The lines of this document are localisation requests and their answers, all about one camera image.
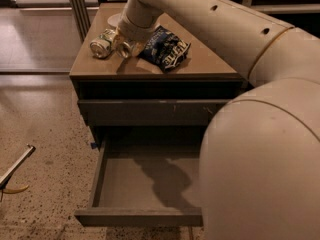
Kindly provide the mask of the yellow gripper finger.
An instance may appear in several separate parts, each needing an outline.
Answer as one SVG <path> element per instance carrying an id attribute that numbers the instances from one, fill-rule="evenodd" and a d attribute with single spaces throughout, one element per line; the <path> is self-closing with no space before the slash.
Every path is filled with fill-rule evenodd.
<path id="1" fill-rule="evenodd" d="M 112 47 L 116 49 L 123 42 L 124 42 L 124 35 L 118 29 L 116 29 L 113 37 Z"/>
<path id="2" fill-rule="evenodd" d="M 130 56 L 137 57 L 144 50 L 145 45 L 146 45 L 145 42 L 138 42 L 138 41 L 131 40 L 129 42 Z"/>

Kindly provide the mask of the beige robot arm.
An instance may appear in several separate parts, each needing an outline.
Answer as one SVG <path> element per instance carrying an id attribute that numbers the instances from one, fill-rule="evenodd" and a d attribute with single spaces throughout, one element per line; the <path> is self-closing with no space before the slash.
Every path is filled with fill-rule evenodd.
<path id="1" fill-rule="evenodd" d="M 317 37 L 230 0 L 128 0 L 122 37 L 166 13 L 253 88 L 212 119 L 200 152 L 206 240 L 320 240 Z"/>

